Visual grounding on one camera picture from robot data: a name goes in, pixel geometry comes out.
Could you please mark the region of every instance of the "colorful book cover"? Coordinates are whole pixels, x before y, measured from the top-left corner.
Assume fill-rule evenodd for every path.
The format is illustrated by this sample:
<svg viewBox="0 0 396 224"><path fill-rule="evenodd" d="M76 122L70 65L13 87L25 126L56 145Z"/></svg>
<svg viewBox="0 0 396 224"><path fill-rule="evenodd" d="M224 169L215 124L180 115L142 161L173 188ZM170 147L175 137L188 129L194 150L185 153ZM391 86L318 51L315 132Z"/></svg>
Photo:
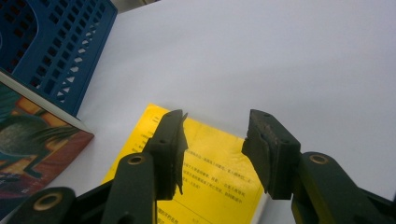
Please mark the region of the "colorful book cover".
<svg viewBox="0 0 396 224"><path fill-rule="evenodd" d="M122 157L143 150L167 112L157 105L147 107L104 183L114 177ZM189 118L183 126L189 145L184 154L183 195L177 190L174 200L158 201L158 223L251 223L266 196L241 152L244 140Z"/></svg>
<svg viewBox="0 0 396 224"><path fill-rule="evenodd" d="M0 219L48 185L93 138L82 124L59 119L10 83L15 88L0 71Z"/></svg>

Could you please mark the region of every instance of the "blue plastic basket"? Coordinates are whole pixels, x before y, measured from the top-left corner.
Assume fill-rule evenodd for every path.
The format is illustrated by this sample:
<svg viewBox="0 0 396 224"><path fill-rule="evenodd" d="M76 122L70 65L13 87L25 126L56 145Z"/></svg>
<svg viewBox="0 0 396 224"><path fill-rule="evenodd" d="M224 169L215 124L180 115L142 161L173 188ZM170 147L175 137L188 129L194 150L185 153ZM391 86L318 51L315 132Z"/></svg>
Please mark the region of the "blue plastic basket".
<svg viewBox="0 0 396 224"><path fill-rule="evenodd" d="M116 16L109 0L0 0L0 67L75 116Z"/></svg>

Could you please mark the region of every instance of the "black plastic part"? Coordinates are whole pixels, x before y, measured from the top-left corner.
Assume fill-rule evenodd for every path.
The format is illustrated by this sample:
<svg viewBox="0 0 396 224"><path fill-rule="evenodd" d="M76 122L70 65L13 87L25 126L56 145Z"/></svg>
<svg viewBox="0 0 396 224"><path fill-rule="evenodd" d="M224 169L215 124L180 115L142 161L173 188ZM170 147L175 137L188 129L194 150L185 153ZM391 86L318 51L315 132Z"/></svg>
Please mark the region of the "black plastic part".
<svg viewBox="0 0 396 224"><path fill-rule="evenodd" d="M154 161L134 153L119 162L101 223L156 223Z"/></svg>
<svg viewBox="0 0 396 224"><path fill-rule="evenodd" d="M177 185L182 193L184 151L188 147L183 129L186 117L182 110L163 115L157 130L143 149L154 158L158 190L156 200L172 200Z"/></svg>
<svg viewBox="0 0 396 224"><path fill-rule="evenodd" d="M289 200L293 169L301 155L297 139L272 115L252 109L242 152L253 164L265 192L274 200Z"/></svg>
<svg viewBox="0 0 396 224"><path fill-rule="evenodd" d="M333 158L307 152L301 156L298 175L310 202L303 201L306 197L295 193L293 202L298 203L293 206L293 214L296 221L298 217L307 217L300 205L312 203L319 223L394 223L376 209Z"/></svg>
<svg viewBox="0 0 396 224"><path fill-rule="evenodd" d="M73 223L68 212L75 199L74 191L69 188L44 189L30 197L8 224Z"/></svg>

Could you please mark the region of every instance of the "white table surface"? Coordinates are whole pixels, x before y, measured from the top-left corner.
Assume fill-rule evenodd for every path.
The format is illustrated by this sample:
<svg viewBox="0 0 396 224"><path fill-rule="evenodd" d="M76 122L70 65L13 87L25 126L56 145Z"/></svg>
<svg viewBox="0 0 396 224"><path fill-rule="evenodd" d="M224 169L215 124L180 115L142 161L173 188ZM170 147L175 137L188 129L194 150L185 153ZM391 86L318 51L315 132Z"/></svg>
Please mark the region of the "white table surface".
<svg viewBox="0 0 396 224"><path fill-rule="evenodd" d="M148 103L245 137L273 114L302 152L396 192L396 2L162 0L120 14L78 117L94 140L50 186L98 186ZM270 201L262 223L293 223Z"/></svg>

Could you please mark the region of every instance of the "yellow booklet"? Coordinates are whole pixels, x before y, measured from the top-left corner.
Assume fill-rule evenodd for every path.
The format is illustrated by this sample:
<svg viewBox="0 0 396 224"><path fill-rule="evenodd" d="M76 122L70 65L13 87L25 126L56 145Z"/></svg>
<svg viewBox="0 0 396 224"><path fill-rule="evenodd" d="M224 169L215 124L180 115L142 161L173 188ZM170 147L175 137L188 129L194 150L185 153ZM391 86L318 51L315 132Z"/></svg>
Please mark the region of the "yellow booklet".
<svg viewBox="0 0 396 224"><path fill-rule="evenodd" d="M168 110L148 105L107 173L116 173L119 160L141 152ZM244 140L193 119L184 121L189 149L183 165L183 195L158 201L158 223L250 223L262 196L262 184L249 159L242 154Z"/></svg>

